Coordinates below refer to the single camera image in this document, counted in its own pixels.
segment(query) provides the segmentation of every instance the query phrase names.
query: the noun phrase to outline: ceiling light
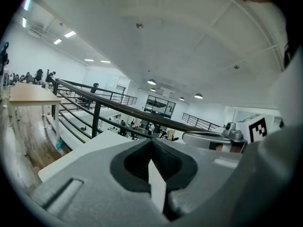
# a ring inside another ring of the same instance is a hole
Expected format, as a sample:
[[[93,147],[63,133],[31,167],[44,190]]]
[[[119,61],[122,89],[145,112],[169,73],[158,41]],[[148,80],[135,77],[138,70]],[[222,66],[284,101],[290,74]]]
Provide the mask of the ceiling light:
[[[54,44],[58,44],[58,43],[60,43],[62,40],[61,39],[58,39],[58,40],[56,40],[55,42],[54,42]]]
[[[22,26],[23,26],[24,28],[27,27],[27,19],[26,19],[25,17],[22,18]]]
[[[154,79],[149,79],[147,82],[148,82],[149,84],[156,85],[156,82],[155,82]]]
[[[31,1],[31,0],[25,0],[24,9],[25,9],[26,11],[28,11],[28,7],[29,7],[29,4],[30,4],[30,1]]]
[[[68,38],[68,37],[71,37],[71,36],[73,36],[75,34],[76,34],[75,32],[71,31],[68,34],[66,34],[65,37]]]
[[[195,95],[195,97],[196,97],[196,98],[199,98],[199,99],[202,99],[202,98],[203,98],[203,96],[202,96],[201,93],[197,93],[197,94]]]

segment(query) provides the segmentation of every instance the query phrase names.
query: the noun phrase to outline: desk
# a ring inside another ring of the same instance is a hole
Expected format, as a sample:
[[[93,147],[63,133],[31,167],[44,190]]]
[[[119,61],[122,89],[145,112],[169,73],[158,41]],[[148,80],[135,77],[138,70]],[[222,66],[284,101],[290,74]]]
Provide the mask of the desk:
[[[13,127],[17,141],[21,147],[21,152],[26,155],[26,147],[21,138],[20,131],[17,125],[16,109],[21,106],[42,106],[42,116],[44,115],[44,105],[56,105],[55,110],[55,127],[57,139],[60,139],[59,133],[59,103],[60,99],[55,96],[47,88],[42,88],[40,85],[32,85],[26,83],[17,83],[11,90],[9,104],[12,116]]]

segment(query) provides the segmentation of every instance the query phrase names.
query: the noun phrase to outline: metal railing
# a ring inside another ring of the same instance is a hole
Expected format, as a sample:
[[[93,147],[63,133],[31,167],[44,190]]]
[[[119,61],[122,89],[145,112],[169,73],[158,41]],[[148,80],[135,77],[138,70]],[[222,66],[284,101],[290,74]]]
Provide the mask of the metal railing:
[[[187,113],[183,113],[182,120],[186,121],[186,123],[188,123],[192,126],[195,126],[200,129],[208,130],[208,131],[215,130],[215,129],[221,127],[217,124],[210,123],[203,119],[199,119],[199,118],[189,115]]]
[[[172,121],[169,119],[165,119],[159,116],[155,116],[152,114],[144,113],[141,112],[137,109],[134,109],[132,107],[129,107],[128,105],[133,105],[136,103],[137,98],[136,97],[131,97],[128,95],[123,95],[115,92],[111,92],[108,90],[103,90],[103,89],[97,89],[98,91],[103,91],[107,92],[108,95],[103,95],[103,94],[94,94],[91,93],[87,90],[84,90],[84,88],[93,88],[89,87],[83,84],[79,83],[74,83],[74,82],[69,82],[69,81],[64,81],[61,79],[56,79],[53,87],[53,93],[57,95],[58,97],[64,98],[65,100],[68,101],[68,103],[60,103],[60,108],[59,108],[59,121],[62,123],[64,127],[67,128],[69,132],[71,132],[78,140],[80,140],[82,143],[85,143],[86,141],[82,139],[79,135],[77,135],[68,125],[65,123],[68,122],[72,127],[77,129],[79,132],[81,132],[83,135],[85,135],[87,138],[91,139],[97,136],[98,133],[102,133],[100,129],[98,129],[98,121],[102,120],[108,124],[111,124],[120,130],[123,131],[128,131],[131,132],[132,134],[135,134],[137,136],[141,136],[144,138],[153,138],[154,136],[148,135],[145,133],[142,133],[140,131],[131,129],[126,126],[122,126],[118,123],[115,123],[109,119],[106,119],[102,116],[100,116],[100,109],[102,107],[108,107],[111,109],[114,109],[120,113],[124,113],[130,116],[133,116],[135,118],[139,118],[141,120],[146,120],[149,122],[152,122],[154,124],[159,124],[168,128],[172,128],[178,131],[204,131],[203,129],[195,128],[192,126],[188,126],[186,124]],[[72,92],[75,94],[75,96],[67,96],[66,92]],[[117,100],[116,95],[120,95],[121,99]],[[81,98],[84,99],[85,102],[83,103],[78,103],[74,101],[76,98]],[[93,121],[92,123],[84,121],[82,118],[77,116],[72,112],[74,109],[70,109],[67,107],[67,105],[74,105],[76,106],[76,109],[80,109],[85,111],[86,113],[90,114],[93,116]],[[67,111],[70,113],[74,118],[88,126],[89,128],[92,129],[92,134],[91,136],[87,134],[85,131],[83,131],[81,128],[79,128],[76,124],[74,124],[66,115],[64,115],[62,112]],[[55,117],[55,105],[52,106],[52,117]]]

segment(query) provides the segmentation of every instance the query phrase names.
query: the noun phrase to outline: wooden floor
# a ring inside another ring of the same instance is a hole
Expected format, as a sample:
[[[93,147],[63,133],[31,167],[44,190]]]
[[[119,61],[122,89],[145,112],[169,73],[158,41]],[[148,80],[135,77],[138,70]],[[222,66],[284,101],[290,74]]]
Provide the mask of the wooden floor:
[[[27,148],[27,155],[17,153],[11,118],[3,105],[7,105],[7,99],[0,105],[0,122],[2,120],[3,124],[0,126],[3,134],[3,143],[0,144],[2,165],[12,182],[26,194],[30,194],[41,184],[38,172],[70,151],[65,146],[61,150],[56,149],[56,135],[52,129],[47,128],[49,124],[46,117],[41,116],[41,106],[31,106],[20,107],[19,110],[18,127]],[[50,111],[51,106],[45,106],[45,114]]]

